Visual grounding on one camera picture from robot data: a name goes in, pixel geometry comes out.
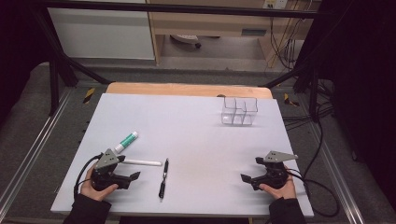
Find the marker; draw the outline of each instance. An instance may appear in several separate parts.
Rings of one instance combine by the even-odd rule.
[[[120,154],[126,147],[128,147],[137,138],[137,132],[129,134],[124,140],[114,147],[114,150]]]
[[[152,166],[162,166],[163,163],[160,161],[136,161],[136,160],[124,160],[122,163],[125,164],[135,164],[135,165],[152,165]]]

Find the electrical outlet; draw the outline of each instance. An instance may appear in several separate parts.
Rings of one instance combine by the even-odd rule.
[[[287,3],[288,0],[276,0],[276,3],[274,4],[274,8],[285,9]]]
[[[276,0],[265,0],[262,8],[275,8]]]

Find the white cabinet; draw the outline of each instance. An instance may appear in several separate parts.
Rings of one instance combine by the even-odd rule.
[[[70,57],[154,60],[147,12],[49,8],[49,14]]]

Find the transparent box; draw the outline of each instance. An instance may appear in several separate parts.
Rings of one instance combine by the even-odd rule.
[[[221,122],[229,125],[252,125],[257,112],[256,98],[224,97]]]

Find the metal frame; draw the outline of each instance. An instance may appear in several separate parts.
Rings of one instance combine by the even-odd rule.
[[[216,14],[235,16],[256,16],[256,17],[279,17],[279,18],[301,18],[301,19],[321,19],[334,20],[335,14],[332,12],[316,11],[294,11],[278,10],[266,8],[245,8],[245,7],[207,7],[207,6],[186,6],[186,5],[165,5],[165,4],[137,4],[137,3],[114,3],[114,2],[91,2],[91,1],[64,1],[64,0],[37,0],[31,2],[29,11],[35,22],[40,26],[45,34],[51,48],[51,57],[56,63],[51,69],[51,111],[52,114],[58,106],[58,95],[55,77],[59,75],[64,80],[66,86],[76,86],[78,79],[71,67],[81,71],[85,75],[92,77],[102,84],[109,84],[112,81],[100,77],[90,69],[69,58],[63,51],[56,34],[54,34],[42,15],[43,8],[74,8],[74,9],[94,9],[94,10],[116,10],[116,11],[146,11],[146,12],[168,12],[168,13],[195,13],[195,14]]]
[[[305,114],[309,113],[308,103],[305,98],[300,94],[298,95],[299,101],[302,103],[302,108]],[[318,124],[314,122],[310,122],[311,130],[315,136],[315,139],[319,143],[320,141],[320,128]],[[341,204],[344,206],[344,210],[346,212],[346,216],[349,219],[350,223],[353,224],[362,224],[364,223],[363,216],[361,215],[361,211],[359,207],[356,205],[355,200],[353,199],[353,195],[349,190],[347,182],[345,181],[340,168],[337,165],[334,157],[332,156],[331,149],[328,147],[326,140],[323,139],[322,147],[320,148],[320,156],[323,159],[324,164],[326,165],[327,170],[329,171],[330,179],[334,184],[334,188],[337,191],[337,195],[340,199]]]

